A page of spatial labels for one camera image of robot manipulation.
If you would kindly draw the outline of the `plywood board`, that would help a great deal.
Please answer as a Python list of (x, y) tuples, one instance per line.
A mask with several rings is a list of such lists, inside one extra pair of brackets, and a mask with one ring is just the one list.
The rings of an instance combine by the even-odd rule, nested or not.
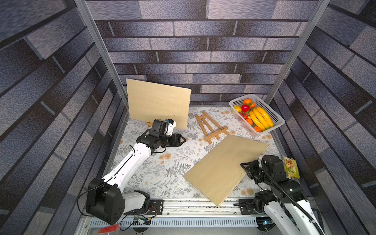
[(229, 135), (194, 165), (184, 178), (220, 206), (246, 172), (240, 166), (258, 160), (269, 144)]
[(145, 122), (172, 119), (176, 128), (188, 127), (191, 89), (127, 79), (130, 118)]

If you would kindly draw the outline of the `white plastic basket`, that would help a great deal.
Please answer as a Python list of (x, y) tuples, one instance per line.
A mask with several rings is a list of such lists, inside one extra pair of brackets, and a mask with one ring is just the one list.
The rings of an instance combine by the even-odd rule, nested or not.
[(285, 124), (285, 120), (255, 94), (229, 102), (233, 115), (252, 136), (267, 134)]

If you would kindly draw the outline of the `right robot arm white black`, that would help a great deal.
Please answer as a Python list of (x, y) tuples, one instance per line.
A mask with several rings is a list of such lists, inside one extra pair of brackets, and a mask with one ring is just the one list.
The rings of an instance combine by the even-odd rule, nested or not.
[(241, 168), (256, 185), (270, 188), (255, 193), (253, 199), (241, 199), (235, 206), (241, 214), (259, 214), (258, 229), (277, 227), (284, 235), (323, 235), (322, 220), (317, 219), (301, 188), (294, 159), (264, 155), (260, 161), (241, 163)]

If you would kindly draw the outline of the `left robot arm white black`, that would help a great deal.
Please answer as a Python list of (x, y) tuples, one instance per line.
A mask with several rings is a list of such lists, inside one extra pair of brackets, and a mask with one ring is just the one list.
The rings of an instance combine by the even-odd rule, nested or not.
[(172, 119), (155, 119), (152, 127), (143, 132), (127, 156), (101, 179), (93, 179), (88, 187), (86, 216), (94, 216), (114, 225), (123, 214), (145, 214), (150, 210), (150, 195), (135, 190), (123, 195), (123, 190), (139, 166), (159, 148), (180, 147), (186, 142), (173, 132), (177, 123)]

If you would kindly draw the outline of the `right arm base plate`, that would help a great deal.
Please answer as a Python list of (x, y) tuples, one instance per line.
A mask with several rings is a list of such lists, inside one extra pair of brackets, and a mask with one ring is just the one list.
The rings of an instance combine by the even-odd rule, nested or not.
[(240, 208), (240, 212), (242, 215), (250, 215), (250, 214), (265, 214), (264, 211), (256, 210), (256, 206), (254, 203), (254, 199), (246, 198), (246, 199), (239, 199), (238, 202), (233, 204), (235, 207)]

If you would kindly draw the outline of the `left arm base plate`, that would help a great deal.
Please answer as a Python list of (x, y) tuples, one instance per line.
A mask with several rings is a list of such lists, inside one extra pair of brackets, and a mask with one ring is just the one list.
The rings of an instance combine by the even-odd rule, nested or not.
[(133, 212), (127, 212), (127, 214), (135, 214), (135, 215), (150, 215), (150, 216), (157, 216), (163, 214), (164, 209), (164, 200), (162, 199), (148, 199), (146, 203), (142, 206), (141, 209), (134, 210)]

